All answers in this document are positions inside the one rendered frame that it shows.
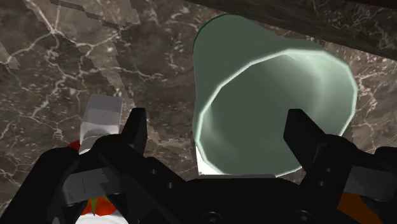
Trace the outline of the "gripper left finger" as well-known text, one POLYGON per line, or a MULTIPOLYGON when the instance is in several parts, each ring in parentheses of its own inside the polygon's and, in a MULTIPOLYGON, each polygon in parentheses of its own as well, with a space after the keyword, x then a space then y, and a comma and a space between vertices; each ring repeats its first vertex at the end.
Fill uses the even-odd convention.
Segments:
POLYGON ((121 134, 100 137, 86 154, 73 148, 44 152, 34 164, 0 224, 76 224, 86 199, 67 202, 62 187, 74 171, 90 165, 109 167, 120 188, 111 203, 128 224, 187 224, 175 195, 185 181, 153 157, 143 156, 148 138, 146 111, 134 108, 121 134))

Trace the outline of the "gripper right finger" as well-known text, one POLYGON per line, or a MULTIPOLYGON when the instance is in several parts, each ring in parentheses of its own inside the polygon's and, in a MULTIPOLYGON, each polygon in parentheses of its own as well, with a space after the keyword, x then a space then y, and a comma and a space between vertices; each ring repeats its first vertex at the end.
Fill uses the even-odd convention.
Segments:
POLYGON ((288 111, 283 138, 306 173, 293 224, 360 224, 337 209, 344 192, 359 195, 384 224, 397 224, 397 148, 364 152, 325 134, 301 109, 288 111))

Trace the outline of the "grey translucent block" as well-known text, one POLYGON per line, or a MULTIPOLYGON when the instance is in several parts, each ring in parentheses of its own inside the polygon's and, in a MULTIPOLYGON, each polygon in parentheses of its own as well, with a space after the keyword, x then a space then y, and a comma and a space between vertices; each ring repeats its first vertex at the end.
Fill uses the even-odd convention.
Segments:
POLYGON ((80 155, 89 151, 98 138, 119 133, 122 108, 119 97, 90 96, 80 125, 80 155))

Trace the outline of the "green translucent cup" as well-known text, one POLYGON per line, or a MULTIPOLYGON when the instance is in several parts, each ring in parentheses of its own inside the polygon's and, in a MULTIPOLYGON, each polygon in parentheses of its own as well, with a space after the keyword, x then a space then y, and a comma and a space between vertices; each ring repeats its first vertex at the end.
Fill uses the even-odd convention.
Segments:
POLYGON ((289 174, 300 168, 283 139, 290 109, 335 135, 355 113, 358 87, 345 61, 239 15, 200 28, 193 66, 192 129, 202 174, 289 174))

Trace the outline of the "red fruit with green stem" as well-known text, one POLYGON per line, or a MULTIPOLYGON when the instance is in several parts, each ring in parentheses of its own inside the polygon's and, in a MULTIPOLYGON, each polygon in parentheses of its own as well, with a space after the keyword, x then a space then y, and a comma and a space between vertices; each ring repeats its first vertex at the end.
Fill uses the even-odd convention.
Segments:
POLYGON ((67 205, 87 202, 82 215, 107 216, 116 211, 108 196, 119 189, 110 168, 83 153, 78 168, 67 178, 62 190, 67 205))

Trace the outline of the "white plate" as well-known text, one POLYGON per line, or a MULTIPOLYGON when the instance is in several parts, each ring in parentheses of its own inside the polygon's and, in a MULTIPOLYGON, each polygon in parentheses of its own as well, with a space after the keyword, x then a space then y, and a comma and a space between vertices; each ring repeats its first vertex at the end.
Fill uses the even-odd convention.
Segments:
POLYGON ((113 214, 98 216, 92 213, 84 214, 78 218, 75 224, 129 224, 127 220, 118 212, 113 214))

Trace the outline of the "orange object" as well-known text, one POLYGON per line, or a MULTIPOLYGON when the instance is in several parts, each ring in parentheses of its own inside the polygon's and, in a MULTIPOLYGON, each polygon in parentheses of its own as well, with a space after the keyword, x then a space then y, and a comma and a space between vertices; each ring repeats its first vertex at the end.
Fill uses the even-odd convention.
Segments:
POLYGON ((337 209, 360 224, 384 224, 360 198, 359 195, 344 192, 337 209))

